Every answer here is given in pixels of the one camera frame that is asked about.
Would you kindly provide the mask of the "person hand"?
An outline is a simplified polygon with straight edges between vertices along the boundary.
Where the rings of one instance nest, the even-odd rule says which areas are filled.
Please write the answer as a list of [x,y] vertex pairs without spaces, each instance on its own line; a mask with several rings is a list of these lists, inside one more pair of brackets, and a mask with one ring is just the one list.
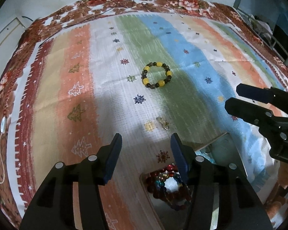
[[280,162],[277,182],[283,189],[288,188],[288,163]]

